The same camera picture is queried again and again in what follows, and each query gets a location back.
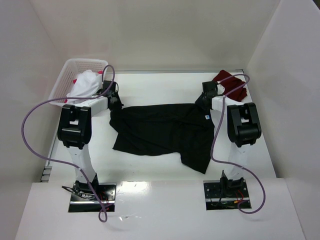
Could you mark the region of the black t shirt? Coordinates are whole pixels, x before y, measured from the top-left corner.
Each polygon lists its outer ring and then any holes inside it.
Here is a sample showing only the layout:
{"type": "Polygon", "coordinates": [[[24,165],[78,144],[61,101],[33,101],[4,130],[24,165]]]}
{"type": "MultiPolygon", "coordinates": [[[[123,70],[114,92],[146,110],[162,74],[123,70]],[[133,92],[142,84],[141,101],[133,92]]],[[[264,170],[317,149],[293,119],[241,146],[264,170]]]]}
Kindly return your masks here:
{"type": "Polygon", "coordinates": [[[113,110],[113,149],[138,156],[179,153],[181,163],[205,174],[215,125],[209,109],[195,103],[131,106],[113,110]]]}

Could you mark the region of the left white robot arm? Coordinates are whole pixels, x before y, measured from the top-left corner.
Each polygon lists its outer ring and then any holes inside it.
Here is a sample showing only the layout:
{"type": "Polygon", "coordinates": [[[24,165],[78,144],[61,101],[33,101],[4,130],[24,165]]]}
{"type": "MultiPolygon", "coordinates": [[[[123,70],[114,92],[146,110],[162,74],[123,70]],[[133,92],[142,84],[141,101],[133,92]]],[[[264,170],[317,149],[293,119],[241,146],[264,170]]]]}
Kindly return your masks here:
{"type": "Polygon", "coordinates": [[[80,103],[67,103],[62,107],[58,125],[58,139],[67,148],[75,168],[73,192],[93,196],[99,189],[99,181],[89,153],[92,137],[92,117],[101,111],[121,109],[119,87],[114,81],[105,80],[98,91],[103,96],[86,99],[80,103]]]}

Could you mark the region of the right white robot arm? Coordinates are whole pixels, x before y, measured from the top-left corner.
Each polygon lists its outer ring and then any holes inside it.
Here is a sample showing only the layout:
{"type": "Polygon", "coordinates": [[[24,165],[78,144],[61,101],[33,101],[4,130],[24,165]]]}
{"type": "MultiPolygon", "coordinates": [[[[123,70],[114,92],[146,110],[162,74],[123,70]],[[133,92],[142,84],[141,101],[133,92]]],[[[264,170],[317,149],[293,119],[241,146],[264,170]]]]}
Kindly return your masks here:
{"type": "Polygon", "coordinates": [[[210,156],[220,164],[226,164],[220,178],[220,189],[224,195],[240,190],[244,184],[242,171],[247,171],[246,160],[250,146],[262,135],[262,128],[255,103],[232,100],[219,94],[218,84],[214,81],[202,83],[202,93],[195,102],[205,110],[216,110],[221,117],[214,134],[210,156]],[[232,143],[227,161],[214,157],[214,147],[223,121],[226,120],[227,136],[232,143]]]}

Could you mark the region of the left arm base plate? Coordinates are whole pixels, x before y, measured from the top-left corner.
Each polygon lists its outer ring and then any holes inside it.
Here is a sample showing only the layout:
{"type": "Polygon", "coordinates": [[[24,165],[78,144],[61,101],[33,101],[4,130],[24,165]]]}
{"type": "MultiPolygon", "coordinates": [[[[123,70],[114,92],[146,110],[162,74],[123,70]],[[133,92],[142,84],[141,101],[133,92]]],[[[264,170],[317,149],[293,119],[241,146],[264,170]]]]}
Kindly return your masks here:
{"type": "MultiPolygon", "coordinates": [[[[69,213],[98,213],[102,209],[92,192],[76,190],[75,185],[73,188],[68,187],[67,189],[71,192],[69,213]]],[[[101,183],[96,190],[98,198],[106,207],[107,212],[115,211],[116,189],[115,183],[101,183]]]]}

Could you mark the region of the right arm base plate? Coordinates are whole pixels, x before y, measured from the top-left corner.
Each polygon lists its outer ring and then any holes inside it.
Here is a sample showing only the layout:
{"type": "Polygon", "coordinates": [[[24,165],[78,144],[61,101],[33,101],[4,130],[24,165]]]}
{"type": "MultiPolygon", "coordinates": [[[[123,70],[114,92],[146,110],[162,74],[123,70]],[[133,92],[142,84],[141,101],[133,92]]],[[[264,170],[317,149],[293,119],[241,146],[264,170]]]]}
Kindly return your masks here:
{"type": "Polygon", "coordinates": [[[234,210],[240,203],[241,209],[251,209],[250,196],[246,182],[240,187],[222,190],[220,181],[204,181],[206,210],[234,210]]]}

